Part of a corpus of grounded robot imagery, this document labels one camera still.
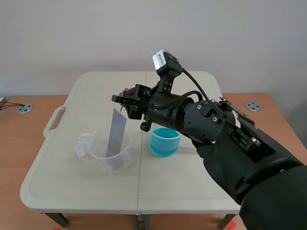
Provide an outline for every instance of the blue cup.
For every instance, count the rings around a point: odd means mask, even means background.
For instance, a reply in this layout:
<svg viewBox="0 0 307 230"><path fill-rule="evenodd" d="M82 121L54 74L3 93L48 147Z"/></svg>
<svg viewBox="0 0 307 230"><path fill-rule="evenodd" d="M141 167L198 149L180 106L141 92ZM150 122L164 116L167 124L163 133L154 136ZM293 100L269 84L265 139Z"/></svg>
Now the blue cup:
<svg viewBox="0 0 307 230"><path fill-rule="evenodd" d="M159 125L152 125L150 148L160 156L169 156L177 151L180 143L180 133Z"/></svg>

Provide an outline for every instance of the measuring cup handle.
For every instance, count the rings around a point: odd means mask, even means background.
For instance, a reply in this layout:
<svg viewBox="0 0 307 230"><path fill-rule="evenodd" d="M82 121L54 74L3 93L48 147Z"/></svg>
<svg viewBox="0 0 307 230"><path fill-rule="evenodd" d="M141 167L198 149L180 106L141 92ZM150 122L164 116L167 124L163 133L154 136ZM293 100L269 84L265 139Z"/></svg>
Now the measuring cup handle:
<svg viewBox="0 0 307 230"><path fill-rule="evenodd" d="M93 134L82 133L79 140L75 142L74 147L79 157L83 157L87 153L87 147L93 142Z"/></svg>

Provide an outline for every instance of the table handle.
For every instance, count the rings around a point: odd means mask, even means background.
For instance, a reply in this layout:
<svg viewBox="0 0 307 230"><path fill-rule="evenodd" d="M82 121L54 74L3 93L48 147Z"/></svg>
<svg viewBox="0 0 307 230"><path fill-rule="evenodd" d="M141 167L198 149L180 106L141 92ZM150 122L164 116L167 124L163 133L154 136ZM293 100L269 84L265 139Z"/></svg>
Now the table handle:
<svg viewBox="0 0 307 230"><path fill-rule="evenodd" d="M43 135L46 138L49 134L49 132L51 131L51 129L53 128L54 124L57 122L58 118L60 117L61 113L64 113L66 110L66 106L62 105L58 108L56 108L56 110L53 112L51 118L49 119L46 127L44 128L43 131Z"/></svg>

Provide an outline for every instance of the table leg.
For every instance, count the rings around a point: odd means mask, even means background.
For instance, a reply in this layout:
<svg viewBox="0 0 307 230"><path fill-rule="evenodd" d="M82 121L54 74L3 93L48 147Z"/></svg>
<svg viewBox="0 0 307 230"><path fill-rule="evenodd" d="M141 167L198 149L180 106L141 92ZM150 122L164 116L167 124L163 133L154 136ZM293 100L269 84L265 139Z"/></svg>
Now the table leg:
<svg viewBox="0 0 307 230"><path fill-rule="evenodd" d="M226 214L226 216L223 218L222 222L217 226L217 228L219 230L223 230L235 216L236 214Z"/></svg>
<svg viewBox="0 0 307 230"><path fill-rule="evenodd" d="M140 230L140 223L137 215L129 215L133 224L134 230Z"/></svg>
<svg viewBox="0 0 307 230"><path fill-rule="evenodd" d="M45 213L48 217L53 219L57 224L59 224L62 228L68 226L68 222L63 216L62 213Z"/></svg>
<svg viewBox="0 0 307 230"><path fill-rule="evenodd" d="M144 225L146 230L150 230L150 221L149 221L149 216L150 215L142 215L144 219Z"/></svg>

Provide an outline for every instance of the clear plastic measuring cup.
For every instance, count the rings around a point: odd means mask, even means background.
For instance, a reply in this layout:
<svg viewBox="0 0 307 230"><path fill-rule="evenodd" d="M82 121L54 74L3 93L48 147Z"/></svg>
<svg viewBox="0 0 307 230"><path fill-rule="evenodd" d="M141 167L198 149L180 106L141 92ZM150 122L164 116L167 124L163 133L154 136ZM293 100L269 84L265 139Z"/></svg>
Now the clear plastic measuring cup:
<svg viewBox="0 0 307 230"><path fill-rule="evenodd" d="M120 153L114 155L107 152L109 142L109 129L103 129L90 133L82 133L74 147L79 157L90 153L106 171L114 171L128 168L130 156L130 141L124 134Z"/></svg>

